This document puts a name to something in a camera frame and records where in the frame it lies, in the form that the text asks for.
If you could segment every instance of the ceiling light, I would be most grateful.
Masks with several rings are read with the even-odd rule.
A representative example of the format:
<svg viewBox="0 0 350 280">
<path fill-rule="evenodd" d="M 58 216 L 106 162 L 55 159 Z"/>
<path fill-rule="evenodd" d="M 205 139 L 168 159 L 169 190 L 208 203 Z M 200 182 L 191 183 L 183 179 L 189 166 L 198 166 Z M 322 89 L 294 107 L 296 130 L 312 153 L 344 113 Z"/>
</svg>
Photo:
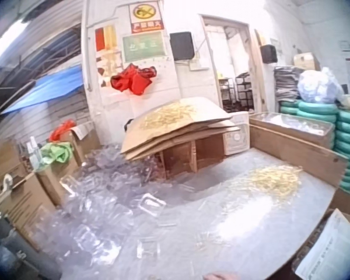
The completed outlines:
<svg viewBox="0 0 350 280">
<path fill-rule="evenodd" d="M 25 30 L 26 26 L 30 22 L 23 23 L 22 19 L 18 20 L 10 26 L 10 28 L 4 32 L 0 37 L 0 56 L 10 46 L 10 44 L 16 40 L 16 38 Z"/>
</svg>

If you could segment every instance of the red cloth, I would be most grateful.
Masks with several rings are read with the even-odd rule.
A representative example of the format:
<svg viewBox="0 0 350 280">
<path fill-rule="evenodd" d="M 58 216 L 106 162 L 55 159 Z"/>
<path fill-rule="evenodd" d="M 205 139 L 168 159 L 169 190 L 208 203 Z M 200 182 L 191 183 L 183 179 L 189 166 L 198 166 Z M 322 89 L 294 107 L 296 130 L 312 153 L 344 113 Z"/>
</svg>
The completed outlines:
<svg viewBox="0 0 350 280">
<path fill-rule="evenodd" d="M 129 89 L 135 95 L 142 95 L 146 87 L 152 83 L 150 79 L 155 76 L 157 76 L 155 67 L 140 69 L 131 63 L 123 72 L 112 76 L 110 83 L 113 88 L 121 92 Z"/>
<path fill-rule="evenodd" d="M 55 130 L 53 130 L 51 136 L 49 136 L 49 142 L 60 141 L 61 134 L 70 130 L 70 128 L 75 127 L 76 123 L 73 120 L 67 120 L 59 125 Z"/>
</svg>

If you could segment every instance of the white plastic bag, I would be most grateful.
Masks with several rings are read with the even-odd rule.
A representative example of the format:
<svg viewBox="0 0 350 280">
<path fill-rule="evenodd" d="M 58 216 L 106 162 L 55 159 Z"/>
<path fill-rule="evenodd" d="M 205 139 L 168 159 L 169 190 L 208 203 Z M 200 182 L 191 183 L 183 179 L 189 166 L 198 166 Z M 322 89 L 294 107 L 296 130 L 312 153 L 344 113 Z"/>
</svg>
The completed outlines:
<svg viewBox="0 0 350 280">
<path fill-rule="evenodd" d="M 341 85 L 327 67 L 321 72 L 304 71 L 299 77 L 298 91 L 301 98 L 308 103 L 334 103 L 344 95 Z"/>
</svg>

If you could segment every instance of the green cloth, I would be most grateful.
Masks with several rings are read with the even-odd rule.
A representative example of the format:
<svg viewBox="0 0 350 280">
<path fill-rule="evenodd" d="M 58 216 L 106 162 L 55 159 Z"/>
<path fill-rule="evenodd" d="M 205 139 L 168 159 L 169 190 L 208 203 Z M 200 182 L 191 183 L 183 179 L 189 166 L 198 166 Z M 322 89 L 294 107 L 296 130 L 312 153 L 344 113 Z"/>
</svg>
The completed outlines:
<svg viewBox="0 0 350 280">
<path fill-rule="evenodd" d="M 65 163 L 73 157 L 73 148 L 69 142 L 48 143 L 40 150 L 43 162 L 47 165 L 52 162 Z"/>
</svg>

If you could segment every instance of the table surface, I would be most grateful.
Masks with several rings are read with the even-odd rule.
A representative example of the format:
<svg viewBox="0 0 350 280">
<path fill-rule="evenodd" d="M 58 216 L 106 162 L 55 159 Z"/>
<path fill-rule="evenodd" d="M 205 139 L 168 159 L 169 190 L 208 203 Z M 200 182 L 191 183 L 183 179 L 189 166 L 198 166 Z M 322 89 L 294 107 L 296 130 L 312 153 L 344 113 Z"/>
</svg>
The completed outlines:
<svg viewBox="0 0 350 280">
<path fill-rule="evenodd" d="M 135 218 L 137 228 L 114 263 L 117 278 L 202 279 L 216 271 L 235 272 L 241 280 L 268 278 L 310 236 L 335 192 L 305 172 L 299 175 L 297 193 L 280 203 L 241 184 L 230 187 L 249 171 L 282 164 L 250 149 L 176 178 L 186 191 L 174 195 L 163 190 L 158 196 L 167 205 L 159 218 Z M 148 250 L 159 249 L 158 256 L 138 259 L 138 240 Z"/>
</svg>

